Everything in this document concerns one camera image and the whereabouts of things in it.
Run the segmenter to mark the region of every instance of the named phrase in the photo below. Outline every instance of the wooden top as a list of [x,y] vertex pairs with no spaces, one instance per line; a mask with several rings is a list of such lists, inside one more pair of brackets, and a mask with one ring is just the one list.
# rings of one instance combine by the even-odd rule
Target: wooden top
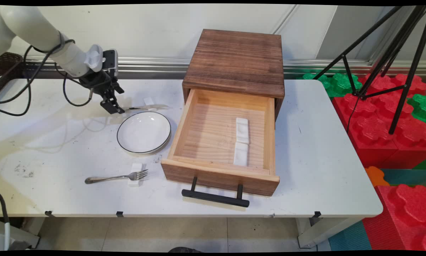
[[283,98],[281,36],[203,29],[183,87]]

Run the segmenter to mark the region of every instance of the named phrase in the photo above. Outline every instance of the black tripod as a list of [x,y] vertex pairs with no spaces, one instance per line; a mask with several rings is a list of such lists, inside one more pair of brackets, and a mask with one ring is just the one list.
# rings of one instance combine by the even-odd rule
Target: black tripod
[[351,46],[349,46],[346,50],[344,50],[344,52],[342,52],[336,59],[334,59],[327,67],[325,67],[320,73],[318,73],[313,78],[313,79],[318,79],[321,75],[323,75],[326,71],[328,71],[331,67],[333,67],[333,65],[335,65],[339,60],[342,59],[344,61],[344,66],[346,68],[347,76],[349,77],[350,85],[352,88],[352,94],[354,96],[357,96],[356,103],[358,103],[359,99],[365,100],[369,97],[377,96],[380,94],[386,94],[387,92],[393,92],[393,91],[402,89],[403,92],[401,94],[401,98],[399,99],[398,107],[396,108],[396,112],[393,117],[390,130],[388,131],[388,133],[390,134],[394,133],[399,117],[401,115],[401,111],[404,106],[404,102],[407,98],[407,94],[409,92],[409,89],[413,80],[413,76],[415,75],[416,67],[418,66],[424,46],[426,45],[426,25],[424,26],[423,34],[421,35],[418,48],[416,49],[415,56],[413,57],[413,62],[410,66],[410,70],[407,75],[405,84],[402,86],[396,86],[395,88],[383,90],[383,91],[376,92],[374,94],[369,94],[369,95],[366,95],[366,91],[386,63],[387,65],[385,66],[385,68],[383,69],[381,73],[381,76],[385,76],[391,64],[396,59],[396,56],[398,55],[399,51],[401,50],[404,43],[408,39],[409,35],[413,31],[413,28],[416,26],[416,23],[418,23],[418,21],[426,13],[426,5],[417,5],[413,9],[412,13],[407,18],[406,22],[401,27],[401,29],[398,31],[395,38],[392,40],[391,44],[388,46],[388,49],[386,49],[385,53],[382,55],[382,58],[378,61],[377,65],[375,66],[375,69],[369,75],[369,78],[366,80],[366,82],[364,83],[363,87],[361,88],[359,92],[356,91],[354,80],[352,80],[346,54],[348,54],[353,48],[355,48],[359,43],[361,43],[373,31],[375,31],[375,29],[377,29],[382,23],[388,20],[388,18],[390,18],[394,13],[396,13],[400,8],[401,6],[395,6],[392,10],[390,10],[382,19],[377,21],[375,25],[373,25],[370,29],[368,29],[368,31],[366,31],[362,36],[360,36],[359,39],[357,39],[353,44],[351,44]]

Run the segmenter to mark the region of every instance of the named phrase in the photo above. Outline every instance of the silver fork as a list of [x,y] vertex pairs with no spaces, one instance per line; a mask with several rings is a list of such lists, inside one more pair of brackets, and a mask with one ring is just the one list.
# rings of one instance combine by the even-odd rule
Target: silver fork
[[129,178],[130,180],[140,180],[141,178],[145,177],[148,173],[146,172],[148,169],[140,171],[140,172],[133,172],[129,175],[120,175],[120,176],[114,176],[114,177],[106,177],[106,178],[97,178],[97,177],[89,177],[85,179],[86,184],[101,182],[105,180],[113,180],[115,178]]

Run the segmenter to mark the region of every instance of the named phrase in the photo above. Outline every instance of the white block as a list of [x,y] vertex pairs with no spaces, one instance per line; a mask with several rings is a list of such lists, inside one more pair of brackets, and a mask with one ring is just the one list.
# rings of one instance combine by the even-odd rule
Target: white block
[[234,165],[247,166],[248,145],[240,142],[235,143]]
[[[142,167],[143,167],[143,164],[141,164],[140,162],[134,162],[132,164],[130,172],[131,173],[133,173],[133,172],[141,172],[142,171]],[[129,180],[128,179],[128,185],[130,187],[139,187],[140,186],[140,180]]]
[[237,142],[249,145],[249,128],[246,118],[237,118]]
[[[151,97],[143,99],[143,102],[145,102],[145,105],[154,105],[153,99]],[[156,108],[150,108],[148,111],[156,111]]]

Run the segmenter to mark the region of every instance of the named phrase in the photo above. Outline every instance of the dark basket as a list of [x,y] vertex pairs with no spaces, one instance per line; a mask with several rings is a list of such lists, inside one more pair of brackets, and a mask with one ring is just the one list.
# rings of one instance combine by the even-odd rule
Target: dark basket
[[12,79],[23,78],[23,58],[15,53],[5,52],[0,56],[0,91]]

